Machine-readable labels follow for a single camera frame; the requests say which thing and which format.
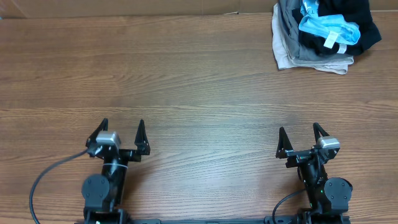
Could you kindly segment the black t-shirt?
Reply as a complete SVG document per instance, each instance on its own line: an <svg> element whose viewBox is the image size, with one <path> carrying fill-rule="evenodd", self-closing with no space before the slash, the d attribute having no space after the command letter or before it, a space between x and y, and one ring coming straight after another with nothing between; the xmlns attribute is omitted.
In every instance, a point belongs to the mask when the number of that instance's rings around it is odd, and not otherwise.
<svg viewBox="0 0 398 224"><path fill-rule="evenodd" d="M341 14L346 22L355 22L359 29L369 30L374 22L368 0L320 0L319 16Z"/></svg>

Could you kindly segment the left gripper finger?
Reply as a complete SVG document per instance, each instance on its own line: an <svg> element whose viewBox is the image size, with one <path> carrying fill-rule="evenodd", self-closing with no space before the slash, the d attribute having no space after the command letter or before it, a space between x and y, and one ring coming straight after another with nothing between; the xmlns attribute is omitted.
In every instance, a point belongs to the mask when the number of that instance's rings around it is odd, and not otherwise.
<svg viewBox="0 0 398 224"><path fill-rule="evenodd" d="M150 154L150 146L143 119L141 119L139 122L134 144L137 146L137 154L145 156Z"/></svg>
<svg viewBox="0 0 398 224"><path fill-rule="evenodd" d="M104 118L100 125L91 133L91 135L87 138L85 146L90 146L91 144L96 143L96 138L101 131L108 130L108 118Z"/></svg>

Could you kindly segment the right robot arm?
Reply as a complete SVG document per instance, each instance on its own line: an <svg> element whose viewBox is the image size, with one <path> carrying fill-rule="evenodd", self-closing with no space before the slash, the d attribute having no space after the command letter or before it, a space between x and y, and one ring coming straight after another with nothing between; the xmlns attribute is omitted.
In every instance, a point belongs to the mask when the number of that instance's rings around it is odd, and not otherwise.
<svg viewBox="0 0 398 224"><path fill-rule="evenodd" d="M334 159L340 150L340 142L329 135L318 123L313 123L315 144L302 151L295 151L285 129L279 129L276 158L286 159L287 168L297 168L304 188L280 200L272 211L272 223L279 223L277 209L288 199L307 193L310 207L301 208L294 216L285 217L286 223L349 223L343 214L349 209L353 186L340 177L329 178L324 165Z"/></svg>

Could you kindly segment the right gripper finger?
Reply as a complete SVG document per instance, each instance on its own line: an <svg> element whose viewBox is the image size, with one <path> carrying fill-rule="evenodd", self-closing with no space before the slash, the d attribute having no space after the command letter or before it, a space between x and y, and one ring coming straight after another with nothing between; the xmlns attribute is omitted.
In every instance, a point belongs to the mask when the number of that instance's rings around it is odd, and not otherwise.
<svg viewBox="0 0 398 224"><path fill-rule="evenodd" d="M285 132L284 127L279 129L279 142L276 150L275 157L278 159L288 158L293 153L293 147L290 143L289 137Z"/></svg>
<svg viewBox="0 0 398 224"><path fill-rule="evenodd" d="M313 132L315 136L315 142L318 142L321 137L329 136L329 134L317 122L313 123Z"/></svg>

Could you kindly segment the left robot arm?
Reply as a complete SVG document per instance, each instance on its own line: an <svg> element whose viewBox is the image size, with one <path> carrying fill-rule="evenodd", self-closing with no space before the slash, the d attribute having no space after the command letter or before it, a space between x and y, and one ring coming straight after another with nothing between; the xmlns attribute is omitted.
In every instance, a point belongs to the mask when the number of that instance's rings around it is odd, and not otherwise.
<svg viewBox="0 0 398 224"><path fill-rule="evenodd" d="M107 118L86 140L88 155L102 159L103 166L101 173L87 177L81 188L85 199L85 223L126 224L131 221L128 212L119 208L119 205L123 198L128 164L140 162L142 156L150 154L144 120L139 122L134 144L135 149L121 148L119 134L108 130Z"/></svg>

